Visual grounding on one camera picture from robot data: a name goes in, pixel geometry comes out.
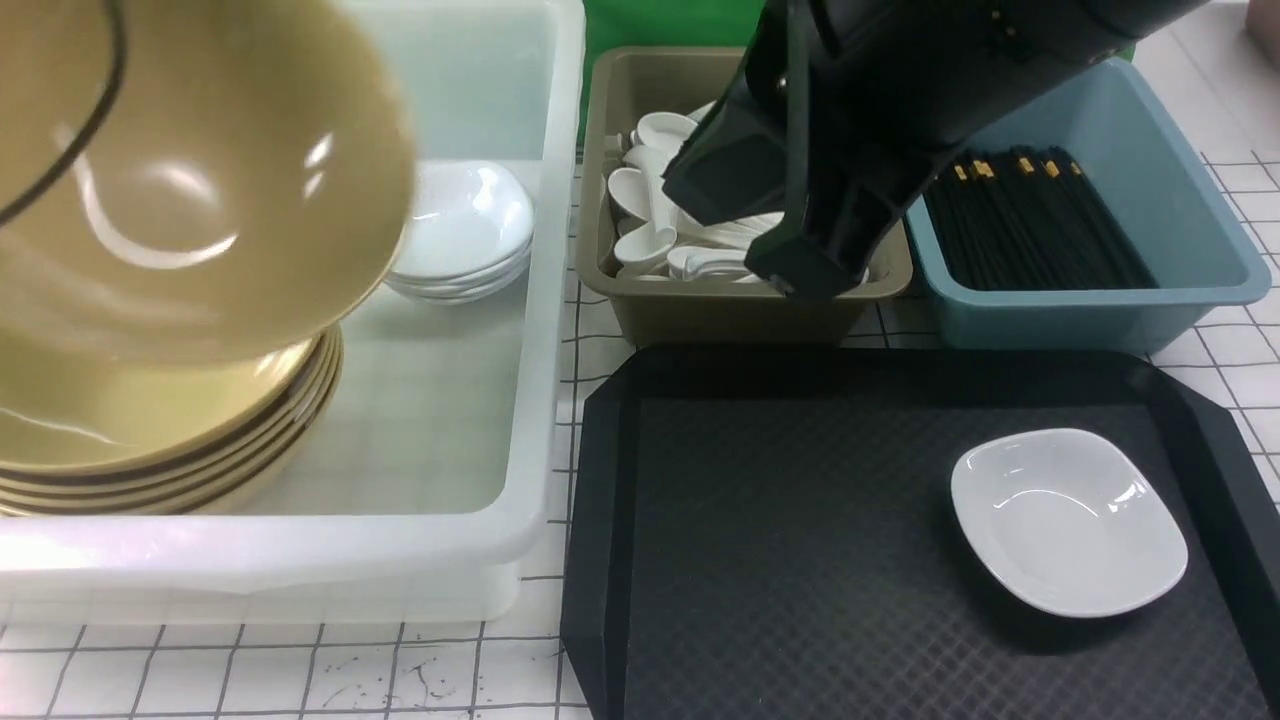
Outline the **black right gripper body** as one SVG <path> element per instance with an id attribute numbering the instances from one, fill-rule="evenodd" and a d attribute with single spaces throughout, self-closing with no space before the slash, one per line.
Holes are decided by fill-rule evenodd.
<path id="1" fill-rule="evenodd" d="M 781 295 L 828 301 L 861 283 L 888 231 L 955 145 L 919 147 L 823 94 L 731 82 L 664 173 L 671 201 L 703 225 L 768 213 L 746 268 Z"/>

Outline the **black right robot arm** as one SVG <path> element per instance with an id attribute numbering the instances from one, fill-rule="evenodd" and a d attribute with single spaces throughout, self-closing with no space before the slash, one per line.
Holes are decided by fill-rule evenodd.
<path id="1" fill-rule="evenodd" d="M 746 268 L 791 299 L 833 299 L 974 133 L 1197 8 L 768 1 L 664 193 L 703 225 L 778 213 Z"/>

